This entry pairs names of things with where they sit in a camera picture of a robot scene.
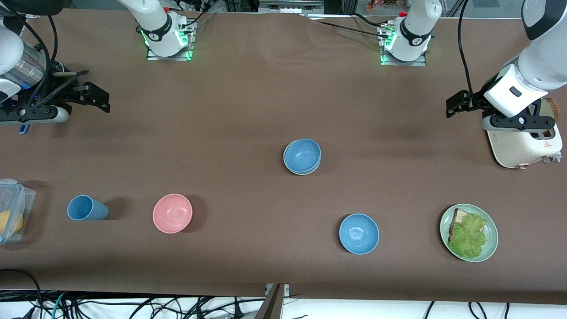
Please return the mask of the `cream white toaster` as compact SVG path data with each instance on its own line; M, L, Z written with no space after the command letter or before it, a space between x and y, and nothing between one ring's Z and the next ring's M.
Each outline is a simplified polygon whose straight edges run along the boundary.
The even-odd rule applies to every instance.
M540 116L541 99L529 105L519 114ZM499 165L508 169L524 169L537 163L560 162L563 140L559 128L551 129L553 137L532 137L530 132L486 131L492 153Z

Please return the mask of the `green bowl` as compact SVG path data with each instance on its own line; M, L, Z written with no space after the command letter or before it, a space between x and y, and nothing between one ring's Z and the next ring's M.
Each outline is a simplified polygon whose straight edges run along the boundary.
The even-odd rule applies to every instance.
M287 150L283 154L283 163L292 174L308 175L318 169L321 157L320 153Z

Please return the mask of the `clear plastic lidded container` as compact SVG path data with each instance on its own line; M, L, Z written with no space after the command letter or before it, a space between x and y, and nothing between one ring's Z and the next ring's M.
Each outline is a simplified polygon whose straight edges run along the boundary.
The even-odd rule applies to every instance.
M18 215L23 217L23 227L17 233L9 235L7 232L0 232L0 245L17 244L22 240L35 198L35 190L19 184L16 180L0 180L0 213L10 210L12 218Z

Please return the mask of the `pink bowl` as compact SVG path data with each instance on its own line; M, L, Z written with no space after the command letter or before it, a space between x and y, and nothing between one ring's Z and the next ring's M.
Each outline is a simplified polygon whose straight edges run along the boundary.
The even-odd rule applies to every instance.
M156 203L152 220L156 228L166 234L183 231L192 221L193 207L188 198L180 194L168 194Z

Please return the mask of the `green plate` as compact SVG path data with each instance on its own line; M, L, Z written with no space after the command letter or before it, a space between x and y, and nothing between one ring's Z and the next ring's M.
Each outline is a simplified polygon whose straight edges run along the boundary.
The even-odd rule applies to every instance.
M477 258L469 259L469 258L459 257L454 252L452 252L448 247L448 238L449 238L448 232L451 226L452 219L455 214L455 209L457 208L465 210L466 212L470 212L470 213L482 214L484 220L486 220L484 234L486 235L487 240L484 246L482 247L481 255ZM496 224L494 223L494 220L492 220L492 218L487 214L487 212L482 210L482 208L467 203L456 204L450 206L447 210L445 210L439 221L439 233L441 236L441 240L445 245L445 247L447 248L447 250L457 258L466 262L478 263L478 262L484 262L485 260L489 259L496 252L499 242L498 230Z

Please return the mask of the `blue bowl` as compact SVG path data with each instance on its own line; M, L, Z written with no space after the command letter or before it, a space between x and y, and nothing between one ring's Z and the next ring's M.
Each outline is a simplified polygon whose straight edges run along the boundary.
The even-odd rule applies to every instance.
M283 163L295 175L308 175L318 169L322 151L312 139L292 141L283 152Z
M363 256L371 253L379 244L380 230L371 217L356 213L342 220L338 238L347 252Z

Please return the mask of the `grey box device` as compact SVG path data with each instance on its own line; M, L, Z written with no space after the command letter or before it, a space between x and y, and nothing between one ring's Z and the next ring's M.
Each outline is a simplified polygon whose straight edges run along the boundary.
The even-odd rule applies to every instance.
M323 0L259 0L259 13L324 14Z

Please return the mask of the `yellow fruit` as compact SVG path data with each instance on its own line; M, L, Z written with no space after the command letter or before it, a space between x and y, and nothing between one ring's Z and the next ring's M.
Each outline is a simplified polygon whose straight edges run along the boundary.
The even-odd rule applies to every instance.
M18 215L12 218L12 212L10 210L5 210L0 213L0 232L7 232L7 234L12 235L17 233L23 227L23 217Z

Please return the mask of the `green lettuce leaf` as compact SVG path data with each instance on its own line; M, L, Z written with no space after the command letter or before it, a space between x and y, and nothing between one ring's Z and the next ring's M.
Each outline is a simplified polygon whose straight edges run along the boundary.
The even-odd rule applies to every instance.
M484 232L466 232L463 226L457 224L455 227L455 240L448 241L448 247L457 256L462 258L477 258L482 253L482 247L486 243Z

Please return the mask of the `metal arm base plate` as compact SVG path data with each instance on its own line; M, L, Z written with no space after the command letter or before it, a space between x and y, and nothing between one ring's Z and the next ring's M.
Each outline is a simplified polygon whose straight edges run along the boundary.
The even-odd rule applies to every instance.
M147 38L144 44L147 47L147 60L162 61L190 61L193 58L196 40L197 24L183 27L180 30L167 34L158 45L151 45Z
M425 40L417 38L418 45L411 45L403 35L398 33L398 23L395 20L389 20L381 23L377 27L379 35L384 38L379 39L381 65L393 66L426 66L427 59L425 51L427 44L431 40L431 36L427 36Z

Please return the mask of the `white power strip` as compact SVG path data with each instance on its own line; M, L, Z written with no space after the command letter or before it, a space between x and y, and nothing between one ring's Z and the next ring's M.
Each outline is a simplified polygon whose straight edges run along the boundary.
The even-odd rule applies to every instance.
M167 0L169 6L183 12L207 12L215 0Z

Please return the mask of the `blue ribbed cup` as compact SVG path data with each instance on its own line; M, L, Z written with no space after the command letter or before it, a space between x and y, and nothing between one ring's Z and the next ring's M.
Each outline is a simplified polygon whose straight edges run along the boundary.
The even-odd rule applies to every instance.
M97 221L107 218L108 207L87 195L73 198L66 209L67 216L75 221Z

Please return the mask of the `bread slice with brown crust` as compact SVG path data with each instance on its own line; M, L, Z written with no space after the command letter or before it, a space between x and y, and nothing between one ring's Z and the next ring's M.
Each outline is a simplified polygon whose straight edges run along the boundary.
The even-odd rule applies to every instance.
M462 209L455 209L455 214L449 228L449 241L455 240L456 230L455 227L459 224L465 228L466 232L484 232L486 226L486 220L484 220L482 214L466 212Z

